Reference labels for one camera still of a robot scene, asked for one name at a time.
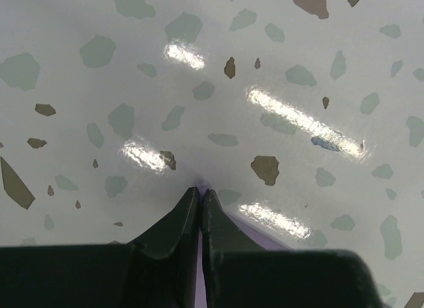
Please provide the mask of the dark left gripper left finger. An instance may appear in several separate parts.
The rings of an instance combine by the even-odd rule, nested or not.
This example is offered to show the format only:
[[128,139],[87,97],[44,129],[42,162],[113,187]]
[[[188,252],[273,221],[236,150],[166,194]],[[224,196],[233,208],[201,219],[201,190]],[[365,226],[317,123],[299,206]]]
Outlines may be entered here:
[[132,241],[1,249],[2,307],[193,307],[199,190]]

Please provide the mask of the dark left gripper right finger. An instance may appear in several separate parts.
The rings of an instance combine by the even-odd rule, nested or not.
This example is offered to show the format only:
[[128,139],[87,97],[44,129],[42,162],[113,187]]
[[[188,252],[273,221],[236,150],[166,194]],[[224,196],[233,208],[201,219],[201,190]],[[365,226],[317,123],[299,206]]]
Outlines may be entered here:
[[267,250],[208,189],[201,220],[208,307],[380,307],[368,266],[346,250]]

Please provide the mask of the lilac t shirt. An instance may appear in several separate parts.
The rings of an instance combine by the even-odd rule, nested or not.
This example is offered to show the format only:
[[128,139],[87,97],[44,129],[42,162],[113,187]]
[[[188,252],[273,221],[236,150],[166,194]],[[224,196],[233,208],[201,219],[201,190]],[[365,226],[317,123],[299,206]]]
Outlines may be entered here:
[[[209,183],[204,179],[199,179],[194,182],[200,192],[201,199],[205,195],[206,191],[211,188]],[[239,219],[236,216],[229,215],[231,221],[249,238],[261,247],[267,250],[290,250],[290,247],[276,240],[268,233],[265,233],[258,228],[252,226],[244,220]],[[197,248],[197,275],[196,275],[196,287],[195,287],[195,308],[207,308],[206,289],[203,275],[203,259],[202,259],[202,233],[199,231],[198,234],[198,248]]]

